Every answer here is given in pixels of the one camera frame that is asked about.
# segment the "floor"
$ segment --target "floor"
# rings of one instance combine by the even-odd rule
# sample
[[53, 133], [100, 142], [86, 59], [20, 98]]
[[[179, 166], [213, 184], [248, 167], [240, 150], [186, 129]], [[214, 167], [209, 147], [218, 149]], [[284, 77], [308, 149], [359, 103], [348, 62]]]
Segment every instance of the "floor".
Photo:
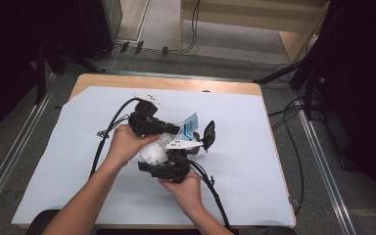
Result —
[[138, 41], [147, 11], [149, 0], [118, 0], [121, 4], [122, 19], [116, 39]]
[[[213, 42], [211, 43], [212, 45], [218, 46], [208, 47], [207, 39], [200, 40], [205, 35], [200, 30], [200, 26], [198, 31], [199, 51], [196, 55], [171, 54], [163, 57], [161, 51], [148, 50], [162, 49], [164, 45], [172, 48], [172, 46], [176, 45], [174, 37], [165, 36], [164, 31], [161, 33], [158, 28], [153, 29], [154, 25], [147, 24], [148, 19], [155, 17], [154, 10], [160, 9], [163, 3], [164, 1], [160, 0], [151, 2], [150, 11], [148, 11], [147, 20], [140, 35], [140, 38], [145, 40], [145, 50], [137, 56], [134, 55], [134, 48], [130, 48], [124, 53], [114, 52], [117, 62], [107, 73], [184, 74], [198, 76], [203, 79], [250, 82], [251, 79], [265, 77], [284, 67], [284, 65], [277, 67], [275, 65], [288, 63], [284, 49], [281, 47], [280, 37], [276, 36], [275, 31], [260, 32], [261, 35], [258, 38], [261, 38], [262, 41], [255, 43], [258, 45], [252, 45], [257, 50], [256, 53], [250, 53], [245, 48], [239, 48], [240, 45], [224, 41], [218, 42], [219, 44], [214, 44]], [[243, 29], [223, 28], [221, 25], [210, 26], [220, 27], [222, 31]], [[189, 31], [185, 35], [187, 37], [184, 42], [188, 43]], [[150, 39], [150, 36], [152, 36], [151, 38], [161, 37], [162, 39]], [[235, 41], [238, 38], [233, 37], [230, 40]], [[97, 61], [97, 63], [109, 66], [113, 61], [114, 58], [111, 55], [107, 55], [104, 59]], [[62, 107], [68, 100], [77, 77], [86, 72], [86, 70], [71, 60], [66, 59], [66, 62], [68, 63], [67, 72], [64, 75], [56, 74], [53, 76], [54, 90], [52, 96], [48, 100], [41, 118], [35, 125], [33, 132], [23, 147], [17, 164], [0, 193], [0, 234], [24, 234], [24, 230], [11, 224], [12, 216], [23, 197], [24, 189], [33, 174], [36, 164], [39, 162], [40, 156], [45, 151], [52, 128], [57, 123], [60, 113], [59, 107]], [[284, 80], [288, 80], [288, 77], [281, 77], [279, 80], [261, 87], [268, 113], [283, 110], [295, 98], [294, 92], [282, 82]], [[19, 131], [28, 118], [28, 114], [34, 108], [34, 95], [35, 90], [33, 89], [2, 121], [0, 125], [0, 163], [10, 151], [12, 143], [16, 140]], [[270, 118], [272, 124], [278, 120], [279, 117]], [[303, 207], [297, 215], [297, 225], [294, 230], [298, 234], [376, 234], [375, 182], [362, 172], [343, 170], [340, 166], [338, 150], [333, 145], [328, 129], [322, 122], [313, 121], [311, 123], [321, 143], [326, 162], [348, 208], [355, 232], [343, 231], [337, 219], [336, 211], [332, 206], [331, 197], [328, 195], [318, 162], [306, 136], [301, 117], [296, 115], [290, 118], [287, 123], [292, 137], [297, 143], [305, 177], [305, 198]], [[300, 168], [285, 126], [281, 125], [274, 129], [273, 135], [290, 195], [292, 198], [298, 199], [301, 196]], [[262, 232], [262, 229], [242, 229], [240, 234], [256, 235]]]
[[[121, 0], [121, 2], [125, 3], [122, 6], [124, 16], [126, 16], [125, 9], [129, 8], [135, 22], [143, 21], [141, 24], [134, 23], [141, 27], [137, 41], [144, 42], [143, 48], [163, 50], [164, 47], [167, 47], [168, 50], [177, 49], [180, 1], [151, 0], [146, 5], [149, 10], [143, 17], [133, 15], [133, 5], [139, 4], [133, 3], [132, 0]], [[279, 39], [279, 32], [275, 30], [197, 22], [197, 35], [196, 46], [186, 54], [268, 64], [289, 63], [283, 43]], [[191, 22], [184, 21], [182, 49], [187, 48], [191, 41]]]

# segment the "person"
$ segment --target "person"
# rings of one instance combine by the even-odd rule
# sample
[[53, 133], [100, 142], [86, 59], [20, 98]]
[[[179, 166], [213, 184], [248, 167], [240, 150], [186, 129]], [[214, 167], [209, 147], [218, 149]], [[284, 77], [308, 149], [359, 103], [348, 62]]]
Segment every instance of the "person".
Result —
[[[142, 147], [159, 138], [159, 135], [137, 137], [128, 124], [119, 126], [99, 169], [50, 221], [43, 234], [90, 234], [120, 170]], [[166, 179], [159, 179], [159, 182], [174, 196], [202, 234], [232, 234], [205, 210], [201, 200], [201, 181], [196, 174], [188, 173], [180, 184]]]

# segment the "hand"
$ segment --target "hand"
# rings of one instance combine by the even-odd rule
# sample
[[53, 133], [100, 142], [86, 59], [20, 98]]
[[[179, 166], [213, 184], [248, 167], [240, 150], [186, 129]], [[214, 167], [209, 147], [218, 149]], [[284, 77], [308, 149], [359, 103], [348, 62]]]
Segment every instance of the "hand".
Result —
[[123, 167], [147, 144], [159, 140], [160, 135], [136, 136], [130, 126], [120, 125], [115, 130], [105, 162], [115, 167]]
[[201, 199], [201, 180], [193, 172], [189, 172], [181, 183], [172, 183], [167, 179], [158, 179], [160, 183], [172, 193], [176, 203], [187, 216], [204, 210]]

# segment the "wire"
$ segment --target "wire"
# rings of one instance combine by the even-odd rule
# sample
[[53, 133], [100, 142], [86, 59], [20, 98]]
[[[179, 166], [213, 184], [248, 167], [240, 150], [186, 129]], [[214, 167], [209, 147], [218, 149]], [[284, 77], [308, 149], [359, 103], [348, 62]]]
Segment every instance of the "wire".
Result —
[[292, 145], [294, 147], [296, 158], [298, 160], [299, 172], [300, 172], [300, 176], [301, 176], [301, 196], [300, 196], [300, 200], [299, 200], [299, 205], [294, 211], [295, 215], [297, 215], [299, 213], [299, 211], [302, 207], [302, 203], [304, 202], [305, 179], [304, 179], [304, 170], [303, 170], [303, 167], [302, 167], [301, 156], [299, 155], [298, 148], [296, 146], [295, 140], [292, 137], [291, 131], [290, 131], [289, 126], [287, 124], [287, 120], [294, 117], [296, 114], [298, 114], [304, 108], [303, 105], [291, 106], [294, 102], [296, 102], [299, 99], [303, 99], [303, 97], [301, 96], [301, 97], [298, 97], [296, 99], [293, 99], [286, 106], [286, 108], [283, 111], [271, 113], [271, 114], [268, 115], [269, 117], [274, 117], [274, 116], [283, 114], [283, 117], [278, 122], [276, 122], [271, 128], [272, 128], [272, 130], [274, 130], [275, 128], [279, 127], [282, 123], [285, 125], [288, 136], [289, 136], [289, 138], [292, 142]]
[[296, 153], [296, 158], [298, 159], [299, 173], [301, 175], [301, 198], [299, 200], [298, 207], [295, 209], [295, 215], [298, 215], [299, 210], [302, 207], [302, 203], [304, 202], [304, 194], [305, 194], [304, 170], [302, 168], [301, 156], [299, 155], [298, 148], [296, 147], [295, 140], [293, 139], [291, 131], [289, 130], [288, 124], [286, 122], [286, 113], [283, 114], [283, 119], [285, 119], [285, 121], [283, 121], [283, 123], [285, 124], [286, 131], [288, 132], [289, 138], [292, 141], [292, 145], [293, 145], [293, 148], [294, 148], [295, 153]]
[[169, 52], [177, 52], [177, 54], [185, 54], [185, 53], [188, 53], [192, 50], [194, 45], [197, 43], [197, 24], [198, 24], [199, 13], [200, 13], [200, 0], [197, 1], [197, 4], [195, 5], [195, 8], [194, 8], [194, 13], [192, 14], [192, 19], [191, 19], [192, 41], [191, 41], [191, 44], [187, 48], [182, 49], [180, 51], [170, 50]]
[[90, 176], [89, 176], [89, 178], [94, 174], [94, 172], [96, 172], [97, 162], [99, 162], [99, 158], [100, 158], [100, 154], [102, 153], [103, 146], [105, 145], [105, 141], [106, 141], [106, 139], [107, 139], [108, 136], [109, 136], [109, 132], [110, 132], [110, 131], [113, 129], [113, 127], [115, 126], [116, 119], [118, 118], [118, 115], [120, 115], [120, 113], [123, 111], [123, 109], [124, 109], [128, 104], [130, 104], [130, 103], [133, 102], [133, 101], [141, 101], [141, 99], [139, 99], [139, 98], [132, 98], [132, 99], [126, 101], [126, 103], [124, 103], [124, 104], [120, 107], [120, 109], [117, 111], [117, 113], [116, 113], [115, 116], [113, 117], [112, 121], [110, 122], [108, 128], [105, 130], [105, 131], [106, 131], [106, 134], [103, 135], [103, 139], [102, 139], [102, 141], [100, 141], [100, 143], [99, 143], [99, 147], [97, 148], [96, 156], [94, 156], [93, 166], [91, 167], [91, 171], [90, 171]]
[[115, 50], [117, 50], [117, 49], [120, 48], [120, 47], [121, 47], [121, 45], [118, 46], [118, 47], [115, 47], [115, 48], [111, 51], [112, 57], [113, 57], [113, 59], [114, 59], [113, 64], [112, 64], [111, 66], [109, 66], [109, 67], [102, 67], [102, 66], [98, 65], [96, 62], [94, 62], [93, 59], [91, 59], [91, 62], [92, 62], [95, 66], [97, 66], [98, 68], [100, 68], [100, 69], [103, 69], [103, 70], [109, 70], [109, 69], [111, 69], [111, 68], [116, 64], [116, 57], [115, 57], [114, 52], [115, 52]]
[[[129, 119], [129, 115], [125, 115], [125, 116], [119, 118], [119, 119], [113, 124], [112, 129], [116, 128], [116, 126], [118, 126], [122, 121], [127, 120], [127, 119]], [[99, 136], [99, 137], [102, 137], [102, 138], [103, 138], [105, 135], [108, 135], [108, 130], [101, 130], [101, 131], [97, 132], [97, 136]]]

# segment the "gray floor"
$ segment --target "gray floor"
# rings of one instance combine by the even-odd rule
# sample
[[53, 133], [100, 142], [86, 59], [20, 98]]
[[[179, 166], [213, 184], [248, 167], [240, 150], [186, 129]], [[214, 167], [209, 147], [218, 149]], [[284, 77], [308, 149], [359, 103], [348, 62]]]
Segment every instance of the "gray floor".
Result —
[[[219, 77], [219, 79], [250, 82], [253, 78], [264, 77], [271, 73], [272, 65], [250, 61], [236, 61], [203, 56], [170, 55], [143, 51], [134, 56], [132, 50], [117, 55], [117, 64], [108, 73], [120, 71], [142, 71], [154, 73], [188, 74], [197, 76]], [[107, 59], [101, 64], [110, 64]], [[42, 156], [52, 128], [57, 122], [59, 109], [68, 100], [77, 77], [85, 70], [73, 63], [68, 63], [68, 71], [57, 75], [56, 88], [49, 104], [36, 125], [23, 153], [0, 195], [0, 234], [24, 234], [24, 231], [11, 225], [12, 217], [21, 201], [26, 185], [31, 178], [39, 158]], [[283, 110], [293, 98], [293, 93], [284, 83], [274, 81], [273, 85], [263, 86], [264, 101], [269, 113]], [[34, 90], [31, 90], [13, 112], [0, 125], [0, 162], [9, 151], [27, 114], [32, 109]], [[272, 123], [278, 117], [271, 118]], [[305, 200], [297, 216], [295, 231], [298, 234], [342, 234], [330, 199], [306, 134], [298, 117], [289, 121], [292, 135], [297, 142], [302, 158], [305, 175]], [[318, 137], [326, 153], [328, 163], [334, 173], [339, 188], [347, 202], [357, 234], [376, 234], [376, 184], [362, 172], [347, 172], [341, 169], [339, 157], [325, 126], [314, 122]], [[291, 141], [284, 126], [273, 131], [279, 156], [284, 169], [287, 185], [293, 198], [300, 197], [300, 177], [298, 162]], [[242, 230], [241, 234], [261, 234], [260, 229]]]

